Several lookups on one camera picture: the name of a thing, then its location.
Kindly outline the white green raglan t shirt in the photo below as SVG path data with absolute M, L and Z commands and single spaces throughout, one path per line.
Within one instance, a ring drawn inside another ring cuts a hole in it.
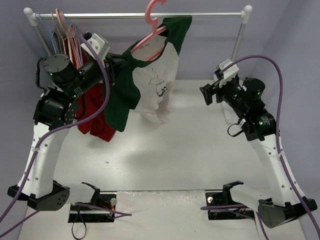
M 110 86 L 105 121 L 123 132 L 131 110 L 155 124 L 169 122 L 179 55 L 192 24 L 191 16 L 167 17 L 161 26 L 167 30 L 154 36 L 131 54 L 130 46 L 121 57 L 127 66 Z

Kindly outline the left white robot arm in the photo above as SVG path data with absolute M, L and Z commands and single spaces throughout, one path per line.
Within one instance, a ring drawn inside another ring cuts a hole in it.
M 104 107 L 86 118 L 76 121 L 79 109 L 77 99 L 95 84 L 109 83 L 104 60 L 89 57 L 88 62 L 76 68 L 65 54 L 43 59 L 44 70 L 51 76 L 52 85 L 40 97 L 33 115 L 33 140 L 27 165 L 18 182 L 8 188 L 12 201 L 24 201 L 35 211 L 57 211 L 65 204 L 84 205 L 96 209 L 101 190 L 88 183 L 65 186 L 54 180 L 58 157 L 69 129 L 84 124 L 97 116 Z

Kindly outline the beige wooden hanger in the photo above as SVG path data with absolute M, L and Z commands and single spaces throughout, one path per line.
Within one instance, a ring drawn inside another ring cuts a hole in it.
M 56 13 L 57 20 L 61 28 L 63 29 L 67 39 L 67 48 L 68 48 L 69 58 L 73 63 L 73 65 L 78 69 L 81 65 L 80 65 L 79 55 L 76 52 L 76 45 L 75 45 L 74 38 L 69 30 L 69 27 L 67 26 L 63 13 L 58 8 L 55 9 L 55 13 Z

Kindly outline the white metal clothes rack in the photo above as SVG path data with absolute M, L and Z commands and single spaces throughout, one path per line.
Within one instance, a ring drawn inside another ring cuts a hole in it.
M 142 98 L 138 81 L 148 85 L 155 101 L 162 100 L 168 92 L 193 19 L 190 15 L 171 16 L 159 24 L 146 11 L 145 20 L 152 25 L 151 33 L 123 54 L 112 55 L 105 39 L 96 34 L 85 39 L 77 34 L 73 26 L 66 25 L 61 11 L 51 17 L 59 22 L 57 30 L 65 32 L 62 45 L 71 52 L 40 59 L 53 86 L 45 89 L 38 101 L 34 122 L 48 126 L 49 130 L 73 127 L 77 99 L 103 82 L 104 101 L 99 112 L 104 113 L 106 124 L 119 132 L 125 130 L 130 110 Z

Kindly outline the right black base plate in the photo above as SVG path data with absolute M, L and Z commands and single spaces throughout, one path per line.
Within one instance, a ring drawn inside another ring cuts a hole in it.
M 205 192 L 206 210 L 209 221 L 222 220 L 255 220 L 255 213 L 252 209 L 241 203 L 224 198 L 222 191 Z

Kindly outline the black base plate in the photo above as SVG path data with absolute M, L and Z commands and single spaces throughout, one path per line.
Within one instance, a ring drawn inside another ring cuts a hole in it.
M 205 192 L 206 210 L 209 221 L 222 220 L 255 220 L 255 213 L 252 209 L 241 203 L 224 198 L 222 191 Z
M 102 192 L 100 194 L 100 198 L 102 203 L 98 205 L 99 207 L 109 210 L 112 207 L 114 210 L 116 209 L 116 201 L 113 200 L 117 199 L 116 192 Z M 69 208 L 67 222 L 82 223 L 81 218 L 83 218 L 84 223 L 113 223 L 115 221 L 115 214 L 92 207 L 71 205 Z

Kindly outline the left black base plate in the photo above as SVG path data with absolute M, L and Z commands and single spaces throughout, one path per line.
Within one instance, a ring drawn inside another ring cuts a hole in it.
M 98 205 L 99 207 L 109 210 L 112 207 L 114 210 L 116 209 L 116 201 L 113 200 L 117 199 L 116 192 L 102 192 L 100 194 L 100 198 L 102 203 Z M 113 223 L 115 221 L 115 214 L 92 207 L 71 205 L 69 208 L 67 222 L 82 223 L 81 218 L 83 218 L 84 223 Z

